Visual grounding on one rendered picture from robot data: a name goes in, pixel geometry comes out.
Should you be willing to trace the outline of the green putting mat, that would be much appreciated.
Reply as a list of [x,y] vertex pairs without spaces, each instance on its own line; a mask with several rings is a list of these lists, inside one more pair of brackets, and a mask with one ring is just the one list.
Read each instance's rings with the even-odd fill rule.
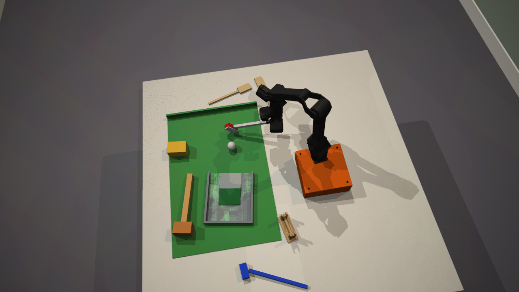
[[[261,125],[225,130],[260,121],[257,105],[167,119],[168,142],[187,141],[188,156],[169,157],[172,258],[224,251],[282,240]],[[234,142],[236,148],[227,145]],[[206,180],[210,173],[253,171],[253,224],[204,224]],[[187,174],[193,174],[189,221],[193,236],[174,236],[181,221]]]

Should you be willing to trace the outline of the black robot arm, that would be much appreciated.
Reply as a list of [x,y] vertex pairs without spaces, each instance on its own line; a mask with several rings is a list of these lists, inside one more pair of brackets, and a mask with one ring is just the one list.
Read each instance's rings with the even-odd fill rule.
[[[326,136],[324,136],[324,130],[326,117],[332,108],[330,101],[321,94],[313,93],[306,88],[284,88],[280,84],[276,84],[271,90],[261,84],[256,91],[256,95],[265,102],[270,101],[270,107],[261,107],[259,109],[262,121],[268,121],[269,118],[274,119],[273,113],[270,113],[270,108],[274,111],[281,110],[287,104],[284,100],[300,102],[305,113],[313,119],[313,134],[307,138],[310,156],[314,163],[316,162],[315,164],[328,160],[327,153],[331,145]],[[308,98],[319,101],[309,109],[305,102]]]

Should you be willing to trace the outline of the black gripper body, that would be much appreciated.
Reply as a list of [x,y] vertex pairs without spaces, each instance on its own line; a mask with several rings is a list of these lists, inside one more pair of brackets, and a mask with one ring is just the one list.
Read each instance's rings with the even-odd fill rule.
[[270,123],[270,132],[271,133],[282,133],[283,132],[283,123],[282,122],[282,119],[283,118],[283,108],[279,111],[274,111],[270,108],[270,113],[273,113],[274,115],[274,119],[273,119],[273,122]]

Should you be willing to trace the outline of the yellow rectangular block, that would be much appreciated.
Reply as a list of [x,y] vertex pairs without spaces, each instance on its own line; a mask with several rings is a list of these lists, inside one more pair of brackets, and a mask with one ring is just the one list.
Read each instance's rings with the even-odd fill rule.
[[167,142],[167,154],[169,157],[188,156],[189,145],[187,141],[171,141]]

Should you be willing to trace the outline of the blue putter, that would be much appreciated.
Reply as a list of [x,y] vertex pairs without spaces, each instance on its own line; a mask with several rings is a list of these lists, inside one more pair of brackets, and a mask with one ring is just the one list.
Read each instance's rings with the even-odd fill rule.
[[302,283],[299,283],[297,281],[292,281],[292,280],[288,280],[288,279],[285,279],[285,278],[276,277],[274,275],[263,273],[263,272],[256,271],[256,270],[253,270],[253,269],[249,269],[249,271],[248,271],[248,267],[247,267],[246,263],[240,264],[239,266],[240,266],[240,270],[241,270],[241,274],[242,274],[242,279],[243,280],[247,279],[247,278],[250,278],[249,277],[249,273],[252,273],[252,274],[260,275],[261,277],[267,277],[267,278],[274,279],[274,280],[277,280],[277,281],[283,281],[284,283],[291,284],[291,285],[298,286],[298,287],[307,288],[307,286],[308,286],[306,284],[302,284]]

